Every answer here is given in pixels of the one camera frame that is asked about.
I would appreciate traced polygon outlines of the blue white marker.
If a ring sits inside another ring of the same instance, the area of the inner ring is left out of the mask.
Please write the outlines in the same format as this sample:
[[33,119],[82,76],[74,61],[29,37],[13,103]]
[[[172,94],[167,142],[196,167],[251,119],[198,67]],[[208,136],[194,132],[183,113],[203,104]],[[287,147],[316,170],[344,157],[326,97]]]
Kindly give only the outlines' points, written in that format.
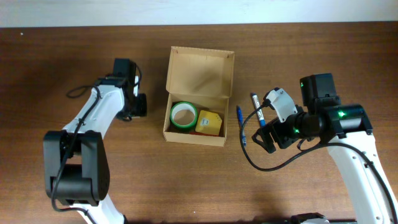
[[259,120],[260,127],[264,127],[266,125],[266,121],[264,119],[264,115],[262,110],[260,109],[261,104],[259,102],[259,98],[255,93],[251,93],[251,98],[254,104],[255,109],[257,110],[257,118]]

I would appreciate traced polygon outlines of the blue ballpoint pen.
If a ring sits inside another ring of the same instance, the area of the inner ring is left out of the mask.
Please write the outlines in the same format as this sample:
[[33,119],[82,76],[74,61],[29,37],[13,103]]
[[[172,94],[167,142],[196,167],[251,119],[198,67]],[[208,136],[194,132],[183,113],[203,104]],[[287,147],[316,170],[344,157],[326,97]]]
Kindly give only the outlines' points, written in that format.
[[239,123],[239,128],[240,128],[240,133],[241,133],[241,140],[243,143],[243,146],[246,146],[246,135],[243,131],[243,114],[241,111],[240,106],[236,107],[236,112],[237,112],[237,117],[238,117],[238,123]]

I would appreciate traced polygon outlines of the brown cardboard box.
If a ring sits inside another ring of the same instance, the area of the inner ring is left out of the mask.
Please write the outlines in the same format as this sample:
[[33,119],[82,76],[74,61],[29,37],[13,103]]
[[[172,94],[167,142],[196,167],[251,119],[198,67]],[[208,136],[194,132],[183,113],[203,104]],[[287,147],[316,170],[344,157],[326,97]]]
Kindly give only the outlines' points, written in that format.
[[[227,137],[233,74],[233,51],[172,46],[166,82],[169,96],[163,127],[165,140],[223,147]],[[194,129],[179,130],[170,115],[172,107],[182,101],[191,103],[197,111],[218,114],[222,121],[219,133],[209,135]]]

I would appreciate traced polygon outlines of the green tape roll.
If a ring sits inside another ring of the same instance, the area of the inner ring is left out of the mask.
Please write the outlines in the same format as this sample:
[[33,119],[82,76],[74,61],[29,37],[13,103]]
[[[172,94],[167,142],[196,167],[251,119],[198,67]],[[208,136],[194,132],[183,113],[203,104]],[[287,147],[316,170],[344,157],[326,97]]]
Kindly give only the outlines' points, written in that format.
[[173,105],[170,110],[170,120],[175,128],[181,131],[193,129],[197,123],[197,108],[187,101],[181,101]]

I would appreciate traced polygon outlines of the orange grey stapler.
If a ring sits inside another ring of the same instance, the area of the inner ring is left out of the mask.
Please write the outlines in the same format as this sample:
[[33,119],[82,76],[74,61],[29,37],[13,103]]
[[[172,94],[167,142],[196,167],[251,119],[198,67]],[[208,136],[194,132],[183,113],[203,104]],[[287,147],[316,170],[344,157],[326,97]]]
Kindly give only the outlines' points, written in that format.
[[205,134],[205,133],[200,133],[200,132],[196,132],[196,131],[190,131],[189,134],[199,135],[199,136],[213,136],[211,134]]

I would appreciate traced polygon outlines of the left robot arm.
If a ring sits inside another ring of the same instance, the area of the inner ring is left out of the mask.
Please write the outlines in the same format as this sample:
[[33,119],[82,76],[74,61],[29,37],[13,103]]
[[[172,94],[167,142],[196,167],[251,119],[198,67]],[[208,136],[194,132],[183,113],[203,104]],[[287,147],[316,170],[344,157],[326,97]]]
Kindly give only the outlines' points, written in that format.
[[113,71],[81,90],[91,91],[77,116],[60,131],[44,136],[45,191],[56,212],[78,212],[87,223],[127,223],[108,190],[110,171],[103,139],[114,119],[147,114],[136,62],[117,58]]

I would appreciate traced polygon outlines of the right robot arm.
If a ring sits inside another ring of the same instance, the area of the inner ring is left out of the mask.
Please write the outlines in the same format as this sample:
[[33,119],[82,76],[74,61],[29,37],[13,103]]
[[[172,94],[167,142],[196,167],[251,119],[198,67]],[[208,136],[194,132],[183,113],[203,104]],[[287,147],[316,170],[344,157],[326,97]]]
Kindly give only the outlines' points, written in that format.
[[315,146],[275,166],[279,170],[317,149],[327,149],[343,178],[357,223],[397,223],[397,199],[380,163],[373,127],[359,104],[343,105],[330,73],[300,79],[302,107],[281,88],[269,91],[261,107],[276,118],[259,128],[252,140],[269,154],[318,138]]

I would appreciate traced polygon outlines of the yellow spiral notepad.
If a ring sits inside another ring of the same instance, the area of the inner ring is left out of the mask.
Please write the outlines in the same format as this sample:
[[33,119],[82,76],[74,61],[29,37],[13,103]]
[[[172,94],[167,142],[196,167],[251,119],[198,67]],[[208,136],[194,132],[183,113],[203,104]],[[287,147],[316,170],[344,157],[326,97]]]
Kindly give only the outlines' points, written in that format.
[[202,134],[217,136],[220,133],[223,120],[218,113],[201,110],[195,131]]

